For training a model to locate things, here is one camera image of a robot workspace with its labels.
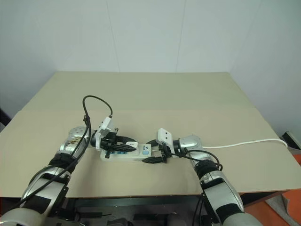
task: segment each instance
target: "power cord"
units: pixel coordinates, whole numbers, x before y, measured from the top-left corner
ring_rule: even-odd
[[[71,167],[73,167],[75,164],[78,163],[78,160],[82,157],[82,155],[85,153],[89,143],[90,143],[90,139],[91,139],[91,133],[92,133],[92,129],[91,129],[91,122],[90,122],[90,117],[89,117],[89,114],[88,114],[88,111],[87,111],[87,108],[86,108],[86,99],[88,97],[92,97],[92,98],[96,98],[98,100],[101,100],[103,101],[110,109],[111,111],[111,114],[110,114],[110,118],[112,118],[113,116],[113,110],[111,108],[111,106],[104,100],[102,100],[101,98],[99,97],[96,97],[96,96],[93,96],[93,95],[87,95],[83,98],[82,100],[82,105],[83,105],[83,108],[84,108],[84,112],[85,112],[85,115],[84,115],[84,119],[83,121],[85,122],[86,124],[86,130],[83,134],[83,136],[81,137],[81,139],[79,140],[79,143],[78,145],[76,146],[76,148],[74,149],[74,152],[77,150],[77,148],[79,147],[79,144],[82,142],[82,140],[85,138],[86,136],[86,133],[88,131],[88,137],[87,137],[87,142],[86,142],[86,145],[84,146],[83,148],[83,151],[82,153],[80,153],[80,155],[74,159],[73,162],[70,163],[69,166],[67,166],[62,172],[60,172],[58,175],[56,175],[55,177],[53,177],[52,179],[50,179],[48,182],[46,182],[44,185],[42,185],[41,187],[39,187],[38,189],[36,189],[35,191],[33,191],[30,195],[26,196],[25,198],[21,199],[18,203],[16,203],[10,210],[12,209],[15,209],[17,207],[19,207],[23,202],[29,200],[30,198],[32,198],[33,196],[35,196],[38,192],[40,192],[41,190],[43,190],[46,186],[48,186],[49,184],[51,184],[53,181],[57,180],[62,174],[64,174],[65,172],[67,172]]]
[[[223,169],[223,166],[222,164],[220,163],[220,160],[214,155],[212,154],[211,152],[208,152],[208,151],[203,151],[203,150],[187,150],[187,148],[184,149],[186,153],[189,153],[189,152],[202,152],[202,153],[206,153],[212,157],[214,157],[214,159],[216,160],[216,162],[214,162],[215,165],[217,165],[217,167],[219,168],[219,171],[222,171]],[[185,158],[185,159],[190,159],[190,160],[193,160],[193,161],[198,161],[198,162],[201,162],[202,160],[200,159],[195,159],[195,158],[191,158],[191,157],[188,157],[184,154],[175,154],[175,153],[171,153],[171,155],[174,155],[174,156],[178,156],[180,158]]]
[[[198,212],[198,225],[199,226],[201,226],[203,204],[204,204],[204,198],[202,198],[201,207],[199,208],[199,212]]]
[[[194,221],[195,221],[195,218],[196,218],[196,215],[197,215],[198,206],[199,206],[199,202],[201,201],[201,199],[202,199],[202,196],[199,197],[197,205],[196,205],[196,209],[194,210],[194,214],[193,214],[193,218],[192,218],[192,224],[191,224],[192,226],[194,226]]]
[[[222,145],[222,146],[212,146],[212,147],[203,146],[203,148],[205,148],[205,149],[214,149],[214,148],[235,147],[235,146],[239,146],[239,145],[253,144],[253,143],[259,143],[259,142],[265,142],[265,141],[278,141],[278,142],[281,142],[282,144],[284,144],[286,147],[288,147],[287,143],[285,141],[283,141],[281,139],[270,138],[270,139],[262,139],[262,140],[245,141],[245,142],[232,144],[232,145]]]
[[[48,170],[50,168],[52,168],[53,166],[45,166],[44,168],[40,169],[38,172],[36,172],[35,175],[33,175],[33,177],[31,178],[31,180],[29,181],[28,185],[31,184],[31,182],[36,178],[36,176],[38,176],[41,172],[44,172],[45,170]]]

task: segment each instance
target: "floor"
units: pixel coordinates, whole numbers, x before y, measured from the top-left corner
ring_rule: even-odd
[[[263,226],[289,226],[266,202],[246,207],[245,211],[256,217]]]

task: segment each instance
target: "white wall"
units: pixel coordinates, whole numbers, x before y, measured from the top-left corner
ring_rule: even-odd
[[[264,0],[231,70],[280,135],[301,141],[301,1]]]
[[[273,13],[283,4],[286,11]],[[293,129],[292,123],[279,122],[282,114],[269,110],[278,105],[270,99],[290,89],[299,77],[281,82],[280,90],[270,86],[273,94],[265,98],[257,96],[257,90],[264,89],[254,81],[262,72],[267,80],[283,80],[278,69],[270,68],[296,64],[290,73],[298,72],[297,59],[279,62],[279,56],[271,61],[252,55],[248,46],[256,41],[253,33],[296,30],[297,20],[293,28],[281,23],[282,16],[288,23],[300,21],[289,12],[290,7],[296,12],[296,6],[292,0],[0,0],[0,106],[13,116],[55,71],[231,71],[277,132]],[[271,26],[268,17],[274,14],[278,21],[268,32],[263,25]],[[298,35],[293,35],[290,47]],[[254,45],[262,56],[281,55],[286,40],[277,40],[276,48],[266,48],[262,40]],[[269,64],[268,70],[254,71],[258,58],[263,67]],[[287,106],[284,98],[281,103]],[[295,114],[291,121],[300,119]]]

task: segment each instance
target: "silver arm segment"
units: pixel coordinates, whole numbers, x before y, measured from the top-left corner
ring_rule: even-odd
[[[241,198],[234,187],[226,179],[223,172],[216,170],[206,173],[200,179],[201,187],[206,195],[206,198],[210,200],[210,205],[219,222],[221,218],[218,214],[218,209],[224,205],[235,205],[240,211],[244,211],[244,206]]]
[[[262,226],[262,224],[251,214],[236,213],[229,216],[223,226]]]
[[[187,137],[180,138],[177,143],[178,143],[178,149],[180,149],[183,152],[185,149],[187,149],[188,151],[204,150],[201,139],[196,135],[189,135]],[[190,152],[190,156],[191,158],[194,159],[212,161],[212,158],[209,154],[202,153],[202,152]]]
[[[22,199],[36,191],[53,177],[61,173],[69,164],[74,161],[83,151],[87,144],[87,136],[79,144],[77,150],[72,155],[80,138],[83,136],[85,127],[71,129],[68,138],[61,145],[50,161],[49,165],[39,171],[30,181]],[[41,226],[46,217],[54,215],[61,207],[68,192],[67,184],[70,181],[74,168],[69,169],[57,180],[50,183],[32,198],[24,202],[20,208],[16,208],[5,213],[0,219],[1,226]]]

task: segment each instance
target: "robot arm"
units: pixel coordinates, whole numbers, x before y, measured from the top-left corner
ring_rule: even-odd
[[[22,199],[59,175],[70,164],[83,154],[88,142],[87,135],[79,143],[84,135],[84,127],[76,127],[69,132],[68,138],[50,161],[49,165],[40,170],[30,181]],[[41,226],[45,218],[54,216],[60,209],[65,195],[68,192],[68,182],[76,164],[59,176],[56,180],[36,193],[22,206],[5,213],[0,219],[3,226]]]
[[[214,223],[223,226],[262,226],[252,215],[244,213],[239,194],[218,169],[212,157],[198,152],[204,151],[199,137],[190,135],[175,140],[173,144],[175,151],[199,160],[192,163],[203,190],[205,209]]]

